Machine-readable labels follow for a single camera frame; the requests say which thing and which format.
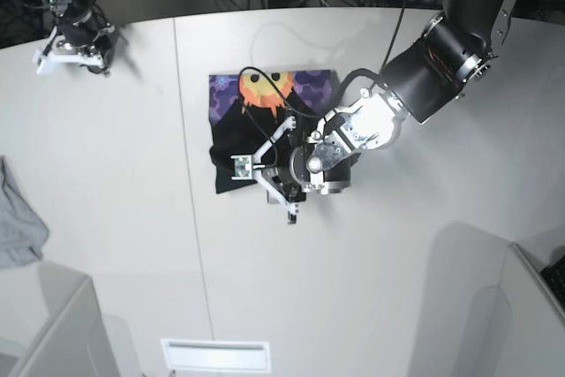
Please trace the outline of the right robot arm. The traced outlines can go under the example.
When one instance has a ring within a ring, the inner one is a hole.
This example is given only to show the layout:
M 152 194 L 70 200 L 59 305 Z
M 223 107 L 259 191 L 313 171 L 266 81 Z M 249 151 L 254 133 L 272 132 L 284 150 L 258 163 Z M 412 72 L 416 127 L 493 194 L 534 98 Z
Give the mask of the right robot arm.
M 76 64 L 94 74 L 107 74 L 112 65 L 117 30 L 98 0 L 41 0 L 54 20 L 46 44 L 34 53 L 39 74 L 60 64 Z

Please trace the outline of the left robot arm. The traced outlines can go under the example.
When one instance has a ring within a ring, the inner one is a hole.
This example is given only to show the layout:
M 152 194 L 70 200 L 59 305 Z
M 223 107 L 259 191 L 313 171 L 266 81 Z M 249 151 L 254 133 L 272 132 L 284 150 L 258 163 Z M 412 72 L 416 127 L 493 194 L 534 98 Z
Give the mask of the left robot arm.
M 358 78 L 371 85 L 356 101 L 311 117 L 298 114 L 292 152 L 279 176 L 293 193 L 282 197 L 289 223 L 309 192 L 339 193 L 350 185 L 353 164 L 365 151 L 392 145 L 403 121 L 428 121 L 480 78 L 504 43 L 516 0 L 442 0 L 421 35 L 378 72 L 358 68 L 340 83 L 343 97 Z

